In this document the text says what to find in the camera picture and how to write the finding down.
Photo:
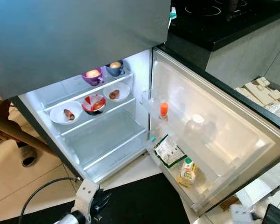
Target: refrigerator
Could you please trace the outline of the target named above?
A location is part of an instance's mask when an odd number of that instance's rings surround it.
[[[155,47],[167,39],[169,8],[168,0],[0,0],[0,96],[75,175],[101,183],[149,153],[202,215],[280,161],[280,127],[253,102]],[[104,65],[121,59],[124,74],[111,76]],[[92,86],[81,74],[95,68],[104,82]],[[127,97],[106,97],[102,113],[82,110],[69,125],[51,120],[52,110],[104,96],[119,83],[129,87]],[[162,102],[167,121],[160,119]],[[195,114],[204,119],[198,135],[189,128]],[[176,181],[183,161],[167,168],[153,152],[166,134],[198,166],[190,187]]]

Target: black cable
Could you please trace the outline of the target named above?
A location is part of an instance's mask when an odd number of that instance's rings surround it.
[[[63,178],[59,178],[59,179],[56,179],[56,180],[52,180],[44,185],[42,185],[39,189],[37,189],[35,192],[33,192],[33,194],[28,198],[28,200],[25,202],[23,208],[22,208],[22,211],[21,211],[21,214],[20,214],[20,217],[19,217],[19,222],[18,224],[21,224],[22,222],[22,218],[23,218],[23,215],[24,215],[24,211],[28,205],[28,203],[30,202],[30,200],[42,189],[44,189],[45,187],[49,186],[50,184],[53,184],[55,182],[58,182],[58,181],[63,181],[63,180],[73,180],[73,181],[78,181],[77,178],[72,178],[72,177],[63,177]]]

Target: food item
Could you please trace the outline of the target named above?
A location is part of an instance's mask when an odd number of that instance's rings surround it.
[[[187,157],[183,162],[180,175],[177,177],[176,181],[186,187],[189,187],[196,179],[197,169],[198,166],[189,157]]]
[[[112,68],[112,69],[117,69],[117,68],[119,68],[121,66],[121,63],[120,62],[113,62],[113,63],[111,63],[110,64],[110,68]]]
[[[93,78],[93,77],[99,76],[100,74],[101,73],[99,72],[99,70],[94,69],[94,70],[90,70],[90,71],[86,72],[85,76],[87,78]]]
[[[64,112],[65,116],[66,116],[69,120],[75,119],[74,114],[73,114],[72,112],[70,112],[69,110],[64,109],[63,112]]]
[[[96,103],[94,103],[93,105],[92,105],[92,109],[94,110],[94,111],[96,111],[96,110],[98,110],[99,108],[101,108],[102,106],[104,106],[105,105],[105,103],[103,102],[103,100],[100,100],[100,101],[98,101],[98,102],[96,102]]]
[[[113,92],[110,92],[109,97],[110,99],[115,99],[119,95],[119,90],[114,90]]]
[[[166,103],[166,102],[161,103],[160,119],[168,121],[167,112],[168,112],[168,103]]]
[[[187,157],[187,155],[168,135],[156,144],[153,151],[167,168],[172,167],[174,164]]]

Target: egg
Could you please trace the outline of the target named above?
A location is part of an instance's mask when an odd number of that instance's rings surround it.
[[[113,62],[110,64],[110,68],[112,69],[116,69],[116,68],[119,68],[121,66],[121,63],[120,62]]]
[[[87,78],[93,78],[93,77],[96,77],[96,76],[99,76],[99,75],[100,75],[100,72],[98,70],[94,69],[94,70],[90,70],[90,71],[86,72],[85,76]]]

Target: freezer door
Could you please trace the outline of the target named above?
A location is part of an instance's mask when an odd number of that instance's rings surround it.
[[[161,102],[169,105],[167,121],[159,118]],[[198,215],[280,160],[280,130],[159,49],[142,103],[152,117],[147,150]],[[183,161],[167,168],[152,150],[165,134],[198,165],[190,187],[176,181]]]
[[[170,0],[0,0],[0,97],[165,42],[169,12]]]

